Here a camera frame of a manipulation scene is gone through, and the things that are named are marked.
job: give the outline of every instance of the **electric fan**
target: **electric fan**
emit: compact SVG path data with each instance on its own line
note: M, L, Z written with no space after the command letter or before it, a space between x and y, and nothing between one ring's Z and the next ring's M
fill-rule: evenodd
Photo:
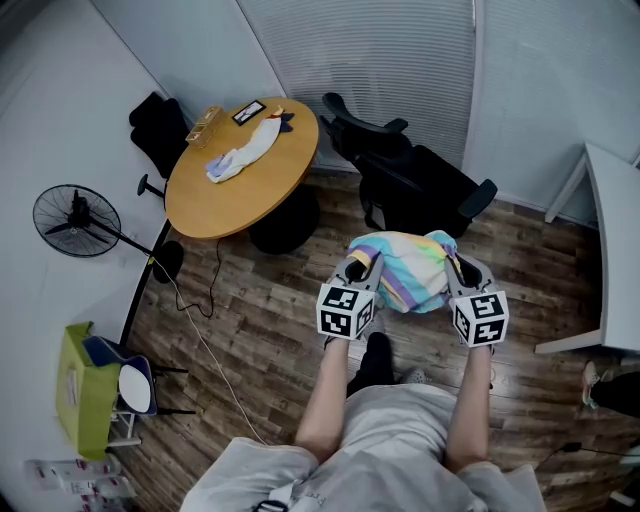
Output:
M184 252L178 242L166 242L158 251L134 242L122 233L120 217L111 203L80 185L58 185L40 194L33 205L33 223L45 242L69 256L99 256L122 240L158 261L171 279L175 280L182 266ZM161 283L169 282L158 265L153 266L153 275Z

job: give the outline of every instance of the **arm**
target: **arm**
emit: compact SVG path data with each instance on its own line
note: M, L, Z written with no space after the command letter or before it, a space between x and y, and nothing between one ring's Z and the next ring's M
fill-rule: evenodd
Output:
M348 340L336 338L327 345L318 381L293 443L313 453L320 464L335 453L342 440L348 353Z
M449 427L444 466L457 473L489 455L491 348L471 349Z

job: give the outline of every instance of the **black pants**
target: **black pants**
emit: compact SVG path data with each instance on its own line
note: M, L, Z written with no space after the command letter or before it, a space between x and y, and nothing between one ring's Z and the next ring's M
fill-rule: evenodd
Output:
M347 385L347 396L368 386L390 384L395 384L391 342L381 332L374 332L369 336L367 351L362 358L358 373Z
M591 398L600 407L640 418L639 389L640 372L627 373L609 382L597 382L591 388Z

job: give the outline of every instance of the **sneaker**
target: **sneaker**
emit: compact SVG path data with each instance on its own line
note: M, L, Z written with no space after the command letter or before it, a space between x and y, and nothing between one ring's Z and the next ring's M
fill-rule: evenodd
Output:
M592 409L597 409L598 404L591 398L591 388L599 380L600 376L596 371L596 365L593 361L589 361L582 372L582 402Z
M381 332L382 334L385 334L384 320L382 318L382 315L380 314L380 311L376 311L374 313L373 320L371 320L371 322L364 328L362 334L360 334L358 338L364 342L367 342L369 341L369 336L371 336L374 332Z
M431 382L431 379L427 378L421 368L409 368L398 384L426 384L427 382Z

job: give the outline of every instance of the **desk leg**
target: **desk leg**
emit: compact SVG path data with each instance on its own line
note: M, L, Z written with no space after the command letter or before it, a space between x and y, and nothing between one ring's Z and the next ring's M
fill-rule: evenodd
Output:
M600 329L578 334L571 338L540 343L536 345L534 352L536 354L551 354L553 352L562 352L563 350L593 347L594 345L602 345L602 332Z
M571 197L571 194L575 192L577 186L584 179L584 175L586 172L587 172L587 153L583 152L582 156L580 157L580 160L578 160L578 163L576 164L573 171L571 172L569 179L564 184L564 187L562 187L562 190L560 191L560 193L553 200L553 203L551 203L551 206L549 206L547 213L544 215L545 222L551 222L553 219L556 218L556 215L558 215L562 207L567 203L567 201Z
M109 441L107 445L109 448L118 448L120 446L136 446L142 444L142 439L137 436L133 437L119 437L113 441Z

